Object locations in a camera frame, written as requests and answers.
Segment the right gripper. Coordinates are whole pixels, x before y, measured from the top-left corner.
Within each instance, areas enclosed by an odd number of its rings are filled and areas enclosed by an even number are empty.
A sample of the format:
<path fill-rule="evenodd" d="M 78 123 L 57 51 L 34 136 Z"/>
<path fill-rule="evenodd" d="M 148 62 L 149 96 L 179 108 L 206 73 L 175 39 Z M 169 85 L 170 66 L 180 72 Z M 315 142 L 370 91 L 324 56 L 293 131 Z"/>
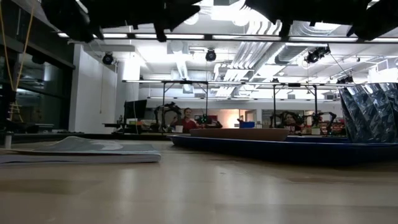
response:
<path fill-rule="evenodd" d="M 364 25 L 371 0 L 245 0 L 244 5 L 263 15 L 273 24 L 282 22 L 281 37 L 287 37 L 293 21 L 350 26 L 347 36 L 370 38 Z"/>

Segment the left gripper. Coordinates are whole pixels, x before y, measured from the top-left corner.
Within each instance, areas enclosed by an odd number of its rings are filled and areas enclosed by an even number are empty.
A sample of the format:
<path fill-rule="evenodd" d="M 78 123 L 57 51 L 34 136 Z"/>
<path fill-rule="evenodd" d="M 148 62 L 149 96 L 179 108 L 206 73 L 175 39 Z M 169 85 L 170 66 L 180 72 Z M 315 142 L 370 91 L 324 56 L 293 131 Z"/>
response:
<path fill-rule="evenodd" d="M 201 0 L 106 0 L 99 13 L 101 28 L 153 24 L 156 38 L 165 42 L 165 17 L 167 28 L 173 31 L 181 23 L 200 11 Z"/>

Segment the blue faceted container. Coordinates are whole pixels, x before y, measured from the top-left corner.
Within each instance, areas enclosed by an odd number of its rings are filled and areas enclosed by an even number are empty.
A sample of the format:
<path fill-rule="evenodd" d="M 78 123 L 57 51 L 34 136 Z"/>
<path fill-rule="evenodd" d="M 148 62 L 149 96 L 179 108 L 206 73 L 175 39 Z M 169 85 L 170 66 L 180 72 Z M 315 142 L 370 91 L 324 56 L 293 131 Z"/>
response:
<path fill-rule="evenodd" d="M 398 83 L 346 86 L 339 94 L 351 142 L 398 142 Z"/>

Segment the round brown plate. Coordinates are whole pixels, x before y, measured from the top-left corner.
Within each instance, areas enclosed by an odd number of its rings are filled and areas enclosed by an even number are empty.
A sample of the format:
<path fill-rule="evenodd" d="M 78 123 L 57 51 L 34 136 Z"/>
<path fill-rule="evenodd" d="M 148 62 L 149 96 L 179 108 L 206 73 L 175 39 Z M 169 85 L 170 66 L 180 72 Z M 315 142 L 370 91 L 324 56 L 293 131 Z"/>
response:
<path fill-rule="evenodd" d="M 289 135 L 289 130 L 280 128 L 191 129 L 190 134 L 193 137 L 199 138 L 242 139 L 253 141 L 284 141 Z"/>

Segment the blue plastic tray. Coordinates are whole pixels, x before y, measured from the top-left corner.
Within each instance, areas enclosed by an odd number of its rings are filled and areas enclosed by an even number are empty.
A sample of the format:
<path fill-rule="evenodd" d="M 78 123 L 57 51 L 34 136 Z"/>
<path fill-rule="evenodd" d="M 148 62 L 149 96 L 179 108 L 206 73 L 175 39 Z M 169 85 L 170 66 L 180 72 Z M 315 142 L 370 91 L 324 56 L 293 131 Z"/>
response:
<path fill-rule="evenodd" d="M 398 161 L 396 143 L 352 143 L 346 138 L 287 137 L 284 141 L 200 138 L 174 135 L 177 147 L 269 162 L 316 166 L 350 166 Z"/>

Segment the dark computer monitor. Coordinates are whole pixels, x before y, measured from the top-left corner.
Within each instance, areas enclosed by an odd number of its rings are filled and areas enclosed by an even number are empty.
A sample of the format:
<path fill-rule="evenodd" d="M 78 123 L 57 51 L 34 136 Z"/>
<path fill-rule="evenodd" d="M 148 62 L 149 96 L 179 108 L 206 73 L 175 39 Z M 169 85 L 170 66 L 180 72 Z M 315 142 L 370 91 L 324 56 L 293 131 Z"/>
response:
<path fill-rule="evenodd" d="M 125 119 L 142 119 L 145 115 L 147 100 L 126 101 L 124 103 Z"/>

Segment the person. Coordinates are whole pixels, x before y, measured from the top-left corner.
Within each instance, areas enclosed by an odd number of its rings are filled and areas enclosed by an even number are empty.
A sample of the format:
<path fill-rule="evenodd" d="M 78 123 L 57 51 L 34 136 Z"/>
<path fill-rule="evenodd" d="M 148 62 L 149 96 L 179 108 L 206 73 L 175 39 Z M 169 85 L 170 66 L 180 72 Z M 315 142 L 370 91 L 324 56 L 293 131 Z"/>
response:
<path fill-rule="evenodd" d="M 183 133 L 189 133 L 191 129 L 197 129 L 198 125 L 192 120 L 192 109 L 185 108 L 183 111 L 183 118 L 177 118 L 171 123 L 172 126 L 183 126 Z"/>
<path fill-rule="evenodd" d="M 297 123 L 296 116 L 293 113 L 285 113 L 282 119 L 282 125 L 284 129 L 289 130 L 290 135 L 298 134 L 302 132 L 302 126 Z"/>

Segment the small white cylinder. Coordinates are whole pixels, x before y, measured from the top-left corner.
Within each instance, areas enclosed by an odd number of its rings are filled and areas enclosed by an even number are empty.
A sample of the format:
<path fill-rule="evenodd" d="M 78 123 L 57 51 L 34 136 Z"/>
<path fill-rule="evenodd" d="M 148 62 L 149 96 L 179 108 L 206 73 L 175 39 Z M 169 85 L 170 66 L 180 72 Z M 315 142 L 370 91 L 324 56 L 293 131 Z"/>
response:
<path fill-rule="evenodd" d="M 12 146 L 12 137 L 14 133 L 11 131 L 6 131 L 4 134 L 4 148 L 10 149 Z"/>

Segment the black overhead frame rail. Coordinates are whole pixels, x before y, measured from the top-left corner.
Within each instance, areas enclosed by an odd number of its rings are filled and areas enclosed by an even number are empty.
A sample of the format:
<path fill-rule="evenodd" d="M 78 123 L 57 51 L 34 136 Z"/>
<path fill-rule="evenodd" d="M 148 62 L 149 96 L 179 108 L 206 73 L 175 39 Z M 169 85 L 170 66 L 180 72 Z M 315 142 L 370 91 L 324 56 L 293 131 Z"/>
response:
<path fill-rule="evenodd" d="M 150 33 L 105 33 L 109 40 L 157 40 Z M 290 36 L 281 38 L 277 35 L 226 35 L 226 34 L 166 34 L 166 40 L 202 40 L 227 42 L 291 42 L 322 44 L 398 44 L 398 37 L 378 37 L 373 40 L 359 40 L 356 37 L 333 36 Z"/>

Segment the black workstation frame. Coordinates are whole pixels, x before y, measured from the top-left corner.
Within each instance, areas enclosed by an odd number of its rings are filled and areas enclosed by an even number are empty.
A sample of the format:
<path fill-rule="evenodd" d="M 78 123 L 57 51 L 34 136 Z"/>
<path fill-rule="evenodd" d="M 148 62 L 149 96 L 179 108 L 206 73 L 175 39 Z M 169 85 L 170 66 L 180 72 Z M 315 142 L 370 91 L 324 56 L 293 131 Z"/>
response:
<path fill-rule="evenodd" d="M 275 128 L 277 126 L 277 121 L 276 121 L 276 117 L 277 117 L 277 113 L 276 113 L 276 87 L 277 86 L 287 86 L 287 87 L 294 87 L 294 88 L 298 88 L 298 87 L 305 87 L 314 97 L 315 97 L 315 110 L 314 113 L 312 115 L 312 125 L 317 125 L 319 123 L 318 118 L 318 95 L 317 95 L 317 86 L 316 84 L 309 84 L 309 83 L 275 83 L 272 82 L 272 90 L 273 90 L 273 119 L 272 119 L 272 127 Z"/>
<path fill-rule="evenodd" d="M 168 91 L 168 89 L 166 88 L 166 84 L 171 83 L 170 88 L 178 83 L 180 85 L 198 85 L 203 92 L 206 94 L 206 98 L 205 98 L 205 114 L 204 116 L 208 116 L 208 92 L 209 92 L 209 82 L 208 81 L 200 81 L 200 80 L 187 80 L 187 79 L 183 79 L 183 80 L 162 80 L 161 83 L 163 84 L 163 90 L 162 90 L 162 112 L 161 112 L 161 124 L 160 124 L 160 133 L 161 135 L 163 135 L 165 133 L 164 131 L 164 126 L 165 126 L 165 119 L 164 119 L 164 109 L 165 109 L 165 93 Z"/>

